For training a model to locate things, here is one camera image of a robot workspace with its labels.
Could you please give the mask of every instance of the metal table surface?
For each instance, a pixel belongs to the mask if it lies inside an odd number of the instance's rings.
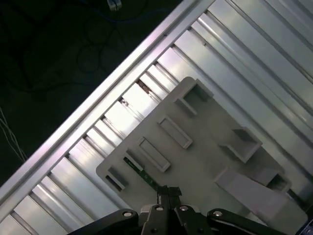
[[[184,0],[0,188],[0,234],[67,234],[127,207],[96,167],[186,76],[313,191],[311,0]]]

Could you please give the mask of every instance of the rectangular slot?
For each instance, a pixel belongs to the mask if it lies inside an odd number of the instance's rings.
[[[145,138],[139,141],[139,151],[161,172],[165,172],[171,165]]]
[[[127,181],[113,168],[111,167],[108,170],[108,175],[106,178],[109,177],[109,182],[118,190],[124,190],[127,186]]]
[[[192,77],[186,77],[184,80],[187,80],[189,84],[175,100],[175,103],[183,109],[188,116],[194,117],[198,114],[194,104],[199,101],[206,102],[209,98],[213,97],[213,94],[202,83],[198,80],[194,80]]]
[[[120,192],[122,188],[109,176],[106,176],[106,179]]]
[[[164,116],[158,124],[184,149],[191,145],[192,139],[169,116]]]
[[[290,182],[282,175],[277,174],[267,185],[273,191],[286,192],[290,188]]]
[[[138,170],[143,171],[144,165],[142,165],[139,160],[134,156],[134,154],[130,151],[127,150],[125,153],[125,157],[132,163],[134,164],[135,167],[137,167]]]
[[[197,111],[191,107],[188,102],[186,100],[184,100],[183,98],[179,98],[175,101],[175,103],[182,109],[184,110],[188,116],[190,116],[191,118],[196,116],[198,113]]]
[[[262,143],[245,127],[233,131],[235,135],[231,135],[226,143],[220,144],[220,147],[229,156],[235,156],[246,163]]]

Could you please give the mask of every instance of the gray plastic block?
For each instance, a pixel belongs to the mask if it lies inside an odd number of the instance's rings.
[[[167,115],[158,121],[160,127],[166,131],[181,147],[188,148],[192,139]]]
[[[283,233],[295,234],[308,219],[287,196],[233,169],[226,168],[215,182],[267,225]]]
[[[246,163],[262,143],[245,127],[233,131],[235,135],[229,136],[227,143],[221,143],[220,146],[230,156]]]

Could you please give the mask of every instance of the green circuit board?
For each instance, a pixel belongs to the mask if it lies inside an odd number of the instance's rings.
[[[128,158],[124,158],[124,161],[129,165],[150,187],[157,191],[159,184],[148,175],[145,170],[140,171]]]

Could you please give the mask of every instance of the bolt head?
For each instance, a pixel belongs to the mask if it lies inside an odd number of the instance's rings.
[[[223,215],[223,213],[220,212],[220,211],[215,211],[215,212],[213,212],[213,214],[214,214],[216,217],[220,217],[220,216]]]
[[[185,212],[185,211],[188,210],[188,207],[186,207],[186,206],[181,206],[180,209],[181,209],[183,212]]]
[[[130,216],[132,216],[132,212],[125,212],[124,214],[123,214],[123,216],[125,216],[125,217],[130,217]]]

